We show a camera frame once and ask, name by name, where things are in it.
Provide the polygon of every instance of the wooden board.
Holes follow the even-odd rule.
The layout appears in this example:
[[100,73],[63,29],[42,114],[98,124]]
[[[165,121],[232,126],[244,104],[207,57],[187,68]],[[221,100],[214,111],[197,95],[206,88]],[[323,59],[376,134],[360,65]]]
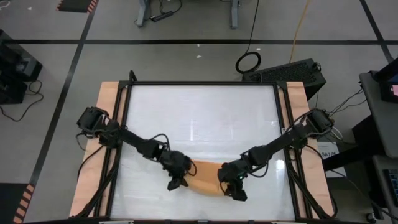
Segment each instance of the wooden board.
[[[289,101],[292,109],[294,119],[309,110],[307,97],[305,95],[304,86],[301,82],[287,82]],[[118,82],[103,82],[99,91],[97,107],[106,110],[110,116],[113,115],[114,102],[118,89]],[[287,111],[283,93],[280,91],[280,102],[282,104],[282,115],[284,117],[285,125],[288,125]],[[124,100],[121,100],[121,108],[119,109],[119,118],[122,116]],[[308,145],[318,149],[317,142],[314,139],[308,141]],[[88,141],[86,153],[84,158],[87,158],[97,148],[99,148],[98,140],[92,139]],[[88,203],[93,194],[98,188],[100,181],[101,169],[103,166],[105,150],[100,151],[97,155],[91,158],[82,168],[80,178],[77,183],[75,197],[73,199],[70,215],[76,215]],[[302,153],[303,169],[305,179],[307,181],[307,188],[314,196],[319,205],[327,212],[333,214],[333,206],[330,200],[330,194],[326,182],[325,173],[323,171],[322,160],[311,150],[304,149]],[[298,188],[297,197],[300,214],[305,217],[304,203],[302,194]],[[101,206],[100,215],[105,214],[106,204],[108,202],[108,190],[104,193],[103,203]]]

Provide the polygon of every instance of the black desk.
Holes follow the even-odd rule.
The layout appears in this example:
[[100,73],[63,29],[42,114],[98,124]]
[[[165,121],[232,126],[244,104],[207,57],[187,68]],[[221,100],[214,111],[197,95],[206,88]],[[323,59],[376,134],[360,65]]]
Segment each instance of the black desk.
[[[387,207],[398,216],[398,207],[392,201],[384,169],[398,169],[398,104],[381,100],[379,84],[370,73],[359,75],[371,115],[353,127],[357,146],[323,161],[325,170],[333,170],[352,162],[364,161],[370,180],[369,196],[379,206]],[[381,212],[373,207],[376,218]]]

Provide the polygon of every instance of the orange and black caution tape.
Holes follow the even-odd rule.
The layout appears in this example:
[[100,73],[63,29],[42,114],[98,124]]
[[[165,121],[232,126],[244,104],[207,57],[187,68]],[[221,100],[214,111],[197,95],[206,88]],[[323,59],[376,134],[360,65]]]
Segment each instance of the orange and black caution tape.
[[19,202],[19,206],[14,216],[14,223],[22,223],[24,221],[27,208],[29,207],[30,200],[32,199],[33,191],[35,190],[34,186],[29,184],[24,193],[22,194],[21,201]]
[[64,12],[93,12],[98,0],[61,0],[57,11]]

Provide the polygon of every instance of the metal table leg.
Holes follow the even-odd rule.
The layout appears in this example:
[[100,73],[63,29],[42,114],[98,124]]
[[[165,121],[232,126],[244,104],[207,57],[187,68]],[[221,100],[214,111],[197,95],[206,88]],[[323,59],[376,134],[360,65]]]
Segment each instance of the metal table leg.
[[238,0],[231,0],[231,29],[238,28]]
[[139,0],[139,13],[136,25],[142,27],[148,16],[150,16],[150,0]]

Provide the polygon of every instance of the black metal frame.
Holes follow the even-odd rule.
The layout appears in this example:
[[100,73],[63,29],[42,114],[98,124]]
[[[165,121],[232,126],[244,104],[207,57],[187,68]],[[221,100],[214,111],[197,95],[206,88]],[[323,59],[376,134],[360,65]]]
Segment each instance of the black metal frame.
[[[266,83],[257,83],[257,82],[185,82],[185,81],[177,81],[177,82],[173,82],[173,81],[171,81],[171,82],[169,82],[169,81],[167,81],[167,82],[136,81],[136,82],[133,82],[132,80],[130,80],[130,81],[120,81],[119,86],[118,86],[118,92],[116,94],[116,101],[115,101],[115,106],[114,106],[114,111],[113,111],[113,119],[116,119],[118,117],[119,107],[120,107],[120,102],[121,102],[121,95],[122,95],[123,90],[127,87],[127,95],[126,95],[126,100],[125,100],[124,108],[123,108],[123,118],[121,120],[122,125],[126,124],[127,112],[129,109],[129,102],[130,102],[130,98],[131,98],[131,90],[132,90],[133,85],[218,85],[218,86],[227,86],[227,85],[228,86],[231,86],[231,85],[234,85],[234,86],[259,86],[259,85],[263,85],[263,86],[272,86],[274,89],[275,104],[276,104],[278,117],[279,117],[280,133],[282,134],[282,129],[286,128],[286,127],[284,127],[282,107],[281,107],[280,98],[279,98],[279,88],[281,88],[284,92],[284,99],[285,99],[285,104],[286,104],[286,108],[287,108],[289,122],[291,123],[293,121],[292,120],[293,119],[292,118],[292,110],[290,107],[290,101],[289,101],[289,96],[287,93],[285,82],[266,82]],[[118,162],[120,160],[121,150],[122,150],[121,146],[116,148],[114,162]],[[103,164],[103,168],[101,171],[101,180],[100,180],[99,184],[103,183],[103,180],[104,180],[106,174],[108,173],[109,159],[111,157],[111,151],[112,151],[112,149],[108,149],[108,148],[106,149],[104,164]],[[285,160],[291,161],[289,149],[284,149],[284,155],[285,155]],[[297,160],[300,161],[297,163],[298,171],[299,171],[300,177],[305,182],[305,177],[303,176],[303,167],[302,167],[301,158],[300,158],[300,156],[298,156],[297,158],[298,158]],[[113,203],[113,196],[114,196],[116,181],[117,181],[117,175],[115,175],[114,179],[111,181],[108,203],[106,206],[106,213],[105,213],[106,216],[110,216],[110,214],[111,214],[111,207],[112,207],[112,203]],[[290,177],[289,177],[289,187],[290,187],[290,193],[292,196],[294,215],[295,215],[295,218],[298,219],[298,218],[300,218],[298,198],[297,198],[294,181]],[[101,199],[98,201],[98,203],[95,207],[94,216],[100,215]],[[307,201],[305,201],[305,202],[306,202],[305,209],[306,209],[307,217],[312,218],[312,213],[311,213],[311,208],[309,206],[309,203]]]

